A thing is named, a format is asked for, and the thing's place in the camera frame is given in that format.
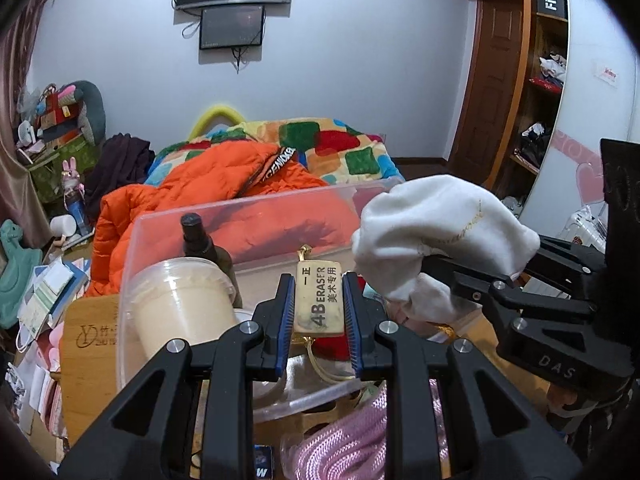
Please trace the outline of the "white cloth pouch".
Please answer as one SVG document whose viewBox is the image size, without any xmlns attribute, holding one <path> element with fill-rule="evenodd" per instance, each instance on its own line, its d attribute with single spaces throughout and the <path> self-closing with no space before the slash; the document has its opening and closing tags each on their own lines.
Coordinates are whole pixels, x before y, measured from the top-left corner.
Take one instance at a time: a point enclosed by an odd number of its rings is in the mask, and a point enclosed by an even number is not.
<svg viewBox="0 0 640 480">
<path fill-rule="evenodd" d="M 450 174 L 408 181 L 375 196 L 352 234 L 357 272 L 394 318 L 447 325 L 468 303 L 421 270 L 425 257 L 449 257 L 517 278 L 539 247 L 539 235 L 497 196 Z"/>
</svg>

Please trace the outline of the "beige lidded plastic tub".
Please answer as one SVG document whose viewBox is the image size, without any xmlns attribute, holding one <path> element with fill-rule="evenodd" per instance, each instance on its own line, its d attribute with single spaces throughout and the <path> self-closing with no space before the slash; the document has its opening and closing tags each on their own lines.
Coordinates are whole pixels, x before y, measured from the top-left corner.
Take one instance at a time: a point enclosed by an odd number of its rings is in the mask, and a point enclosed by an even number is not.
<svg viewBox="0 0 640 480">
<path fill-rule="evenodd" d="M 235 326 L 238 298 L 238 288 L 216 263 L 180 257 L 137 273 L 126 288 L 125 307 L 150 358 L 171 339 L 217 339 Z"/>
</svg>

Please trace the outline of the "red velvet pouch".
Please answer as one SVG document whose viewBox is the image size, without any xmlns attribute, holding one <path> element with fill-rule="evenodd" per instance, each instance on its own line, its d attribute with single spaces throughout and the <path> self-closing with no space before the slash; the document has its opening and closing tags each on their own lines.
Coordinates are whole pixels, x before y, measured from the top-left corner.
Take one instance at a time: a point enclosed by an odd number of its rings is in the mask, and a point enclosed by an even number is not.
<svg viewBox="0 0 640 480">
<path fill-rule="evenodd" d="M 316 358 L 328 361 L 346 362 L 350 360 L 347 337 L 319 337 L 311 345 L 312 353 Z"/>
</svg>

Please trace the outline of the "tan 4B eraser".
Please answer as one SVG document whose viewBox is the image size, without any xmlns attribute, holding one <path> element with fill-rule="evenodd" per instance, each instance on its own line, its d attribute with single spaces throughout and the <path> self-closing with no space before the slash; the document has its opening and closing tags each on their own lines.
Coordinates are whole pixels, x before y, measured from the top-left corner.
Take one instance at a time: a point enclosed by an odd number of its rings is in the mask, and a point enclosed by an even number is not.
<svg viewBox="0 0 640 480">
<path fill-rule="evenodd" d="M 342 267 L 336 261 L 297 263 L 294 332 L 309 337 L 344 333 Z"/>
</svg>

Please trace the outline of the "dark green spray bottle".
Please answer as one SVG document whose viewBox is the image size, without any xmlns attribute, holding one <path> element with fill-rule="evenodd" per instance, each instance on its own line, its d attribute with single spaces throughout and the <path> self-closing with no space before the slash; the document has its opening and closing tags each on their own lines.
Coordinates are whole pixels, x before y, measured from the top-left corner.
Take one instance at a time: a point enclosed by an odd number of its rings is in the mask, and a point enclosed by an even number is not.
<svg viewBox="0 0 640 480">
<path fill-rule="evenodd" d="M 236 280 L 233 262 L 230 254 L 222 247 L 216 245 L 212 237 L 205 231 L 203 220 L 199 214 L 188 212 L 180 218 L 182 229 L 183 251 L 186 257 L 194 257 L 215 263 L 218 268 L 227 275 L 235 289 L 232 300 L 235 309 L 243 307 L 240 286 Z"/>
</svg>

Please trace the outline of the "blue card box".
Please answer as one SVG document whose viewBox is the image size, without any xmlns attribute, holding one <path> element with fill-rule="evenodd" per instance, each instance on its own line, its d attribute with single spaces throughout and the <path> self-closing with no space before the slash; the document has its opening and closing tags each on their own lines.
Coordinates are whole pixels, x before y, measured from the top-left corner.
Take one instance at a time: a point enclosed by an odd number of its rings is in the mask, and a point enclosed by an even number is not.
<svg viewBox="0 0 640 480">
<path fill-rule="evenodd" d="M 270 445 L 254 445 L 254 471 L 256 480 L 272 480 L 274 478 L 273 447 Z"/>
</svg>

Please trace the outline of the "wooden door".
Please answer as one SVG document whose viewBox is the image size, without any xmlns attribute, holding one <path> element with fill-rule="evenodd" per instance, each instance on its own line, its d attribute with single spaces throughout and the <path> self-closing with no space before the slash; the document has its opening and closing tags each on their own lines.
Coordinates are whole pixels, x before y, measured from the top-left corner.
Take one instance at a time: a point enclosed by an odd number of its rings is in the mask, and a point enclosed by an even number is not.
<svg viewBox="0 0 640 480">
<path fill-rule="evenodd" d="M 468 82 L 449 171 L 491 188 L 520 62 L 523 0 L 478 0 Z"/>
</svg>

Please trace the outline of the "wooden wardrobe shelves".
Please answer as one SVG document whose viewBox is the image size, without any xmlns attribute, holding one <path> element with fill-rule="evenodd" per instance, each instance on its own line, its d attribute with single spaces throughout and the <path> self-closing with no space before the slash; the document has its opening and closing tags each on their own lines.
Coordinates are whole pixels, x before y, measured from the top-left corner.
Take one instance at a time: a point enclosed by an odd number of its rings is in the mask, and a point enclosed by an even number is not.
<svg viewBox="0 0 640 480">
<path fill-rule="evenodd" d="M 570 32 L 567 0 L 567 20 L 538 14 L 536 0 L 523 2 L 516 88 L 490 188 L 514 214 L 533 191 L 558 120 Z"/>
</svg>

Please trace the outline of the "colourful patchwork blanket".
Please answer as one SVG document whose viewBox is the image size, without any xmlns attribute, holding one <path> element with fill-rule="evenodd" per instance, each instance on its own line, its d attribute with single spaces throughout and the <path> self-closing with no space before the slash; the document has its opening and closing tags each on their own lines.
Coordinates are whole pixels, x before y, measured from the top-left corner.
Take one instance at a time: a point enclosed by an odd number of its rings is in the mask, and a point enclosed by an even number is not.
<svg viewBox="0 0 640 480">
<path fill-rule="evenodd" d="M 252 140 L 292 148 L 300 164 L 329 184 L 399 178 L 382 136 L 355 130 L 330 118 L 294 118 L 240 122 L 163 148 L 145 183 L 156 188 L 171 170 L 224 141 Z"/>
</svg>

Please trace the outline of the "stack of books and papers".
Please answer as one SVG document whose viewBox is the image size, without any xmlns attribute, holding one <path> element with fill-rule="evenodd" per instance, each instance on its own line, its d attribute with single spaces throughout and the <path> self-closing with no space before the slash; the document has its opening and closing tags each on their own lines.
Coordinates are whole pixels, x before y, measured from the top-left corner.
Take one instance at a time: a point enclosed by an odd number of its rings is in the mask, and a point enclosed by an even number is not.
<svg viewBox="0 0 640 480">
<path fill-rule="evenodd" d="M 84 259 L 56 259 L 35 266 L 17 310 L 17 351 L 24 353 L 41 333 L 53 330 L 68 306 L 80 298 L 89 283 L 90 264 Z"/>
</svg>

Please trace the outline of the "orange puffer jacket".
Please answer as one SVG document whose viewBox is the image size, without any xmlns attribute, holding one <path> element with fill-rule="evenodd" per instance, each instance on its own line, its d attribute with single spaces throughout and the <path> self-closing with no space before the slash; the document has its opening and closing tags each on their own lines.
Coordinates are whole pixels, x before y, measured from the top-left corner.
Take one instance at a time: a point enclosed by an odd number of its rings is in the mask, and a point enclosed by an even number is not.
<svg viewBox="0 0 640 480">
<path fill-rule="evenodd" d="M 359 226 L 358 214 L 334 188 L 284 148 L 224 141 L 171 170 L 157 188 L 128 184 L 102 198 L 88 296 L 119 293 L 137 219 L 196 206 L 215 212 L 225 200 L 239 198 L 247 204 L 222 220 L 218 242 L 236 263 L 257 259 L 263 249 L 281 253 L 303 244 L 318 249 L 347 245 Z"/>
</svg>

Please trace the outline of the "teal rocking horse toy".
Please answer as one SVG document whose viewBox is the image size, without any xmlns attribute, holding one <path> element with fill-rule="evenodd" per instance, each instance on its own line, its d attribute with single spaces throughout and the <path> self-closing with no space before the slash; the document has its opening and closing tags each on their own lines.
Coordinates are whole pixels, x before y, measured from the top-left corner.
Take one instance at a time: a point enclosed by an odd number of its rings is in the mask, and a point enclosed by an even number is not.
<svg viewBox="0 0 640 480">
<path fill-rule="evenodd" d="M 32 270 L 39 266 L 42 251 L 21 245 L 23 230 L 11 219 L 1 226 L 1 246 L 6 255 L 6 266 L 1 272 L 1 327 L 4 330 L 17 323 L 17 311 L 32 277 Z"/>
</svg>

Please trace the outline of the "white mug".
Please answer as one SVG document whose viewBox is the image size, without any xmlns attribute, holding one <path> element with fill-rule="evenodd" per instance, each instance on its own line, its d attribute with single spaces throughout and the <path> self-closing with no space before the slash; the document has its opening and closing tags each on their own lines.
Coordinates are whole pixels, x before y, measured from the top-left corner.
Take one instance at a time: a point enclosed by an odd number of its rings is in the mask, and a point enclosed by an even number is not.
<svg viewBox="0 0 640 480">
<path fill-rule="evenodd" d="M 71 237 L 76 233 L 77 223 L 71 214 L 62 214 L 51 219 L 50 229 L 56 238 Z"/>
</svg>

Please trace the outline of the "pink bunny bottle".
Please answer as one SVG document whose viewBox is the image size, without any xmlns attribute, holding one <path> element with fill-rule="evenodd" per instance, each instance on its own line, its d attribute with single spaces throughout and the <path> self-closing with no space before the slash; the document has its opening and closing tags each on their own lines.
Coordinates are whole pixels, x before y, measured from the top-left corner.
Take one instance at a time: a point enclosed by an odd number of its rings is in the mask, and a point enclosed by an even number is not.
<svg viewBox="0 0 640 480">
<path fill-rule="evenodd" d="M 62 161 L 62 187 L 65 209 L 76 220 L 79 234 L 88 235 L 91 226 L 85 211 L 85 188 L 74 156 Z"/>
</svg>

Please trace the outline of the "dark purple garment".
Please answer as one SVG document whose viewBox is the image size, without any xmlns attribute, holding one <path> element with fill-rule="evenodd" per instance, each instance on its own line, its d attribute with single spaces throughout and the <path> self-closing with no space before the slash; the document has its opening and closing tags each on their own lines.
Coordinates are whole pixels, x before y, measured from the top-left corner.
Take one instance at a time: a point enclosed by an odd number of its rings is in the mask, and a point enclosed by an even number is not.
<svg viewBox="0 0 640 480">
<path fill-rule="evenodd" d="M 143 183 L 155 159 L 151 143 L 119 133 L 103 144 L 96 166 L 85 180 L 85 205 L 90 218 L 100 214 L 102 198 L 122 186 Z"/>
</svg>

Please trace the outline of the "pink striped curtain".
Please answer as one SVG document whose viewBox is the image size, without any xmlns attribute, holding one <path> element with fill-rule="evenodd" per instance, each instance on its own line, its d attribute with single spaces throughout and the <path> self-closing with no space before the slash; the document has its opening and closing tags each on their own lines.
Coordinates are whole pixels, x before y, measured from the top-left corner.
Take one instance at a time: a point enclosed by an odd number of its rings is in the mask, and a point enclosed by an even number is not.
<svg viewBox="0 0 640 480">
<path fill-rule="evenodd" d="M 49 221 L 28 170 L 17 160 L 14 134 L 21 122 L 18 101 L 26 88 L 38 27 L 48 0 L 27 0 L 1 36 L 1 220 L 22 228 L 24 244 L 40 248 L 52 237 Z"/>
</svg>

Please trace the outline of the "yellow curved pillow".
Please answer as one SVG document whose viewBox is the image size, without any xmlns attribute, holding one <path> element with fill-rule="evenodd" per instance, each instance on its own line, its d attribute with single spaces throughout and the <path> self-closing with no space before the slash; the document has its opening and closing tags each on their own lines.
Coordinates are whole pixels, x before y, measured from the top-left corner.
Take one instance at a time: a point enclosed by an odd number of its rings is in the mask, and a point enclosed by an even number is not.
<svg viewBox="0 0 640 480">
<path fill-rule="evenodd" d="M 231 106 L 224 104 L 213 105 L 198 118 L 189 134 L 188 140 L 193 141 L 199 136 L 204 136 L 218 122 L 235 126 L 240 122 L 244 122 L 244 117 Z"/>
</svg>

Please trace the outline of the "grey plush toy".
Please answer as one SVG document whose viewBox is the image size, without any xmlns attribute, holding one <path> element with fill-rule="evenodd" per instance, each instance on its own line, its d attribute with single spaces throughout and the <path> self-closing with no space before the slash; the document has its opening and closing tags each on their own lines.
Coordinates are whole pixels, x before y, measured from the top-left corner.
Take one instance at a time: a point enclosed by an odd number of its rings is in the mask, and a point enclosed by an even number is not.
<svg viewBox="0 0 640 480">
<path fill-rule="evenodd" d="M 102 94 L 98 87 L 88 80 L 76 80 L 66 84 L 58 92 L 61 105 L 78 104 L 77 125 L 86 141 L 94 146 L 105 139 L 106 117 Z"/>
</svg>

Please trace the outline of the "small wall monitor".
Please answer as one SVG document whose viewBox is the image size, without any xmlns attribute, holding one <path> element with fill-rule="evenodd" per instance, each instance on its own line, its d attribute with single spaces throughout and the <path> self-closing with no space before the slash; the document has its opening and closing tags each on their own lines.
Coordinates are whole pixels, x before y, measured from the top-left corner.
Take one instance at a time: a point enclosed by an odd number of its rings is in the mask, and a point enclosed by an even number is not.
<svg viewBox="0 0 640 480">
<path fill-rule="evenodd" d="M 262 44 L 264 25 L 264 6 L 209 6 L 201 14 L 200 49 L 258 47 Z"/>
</svg>

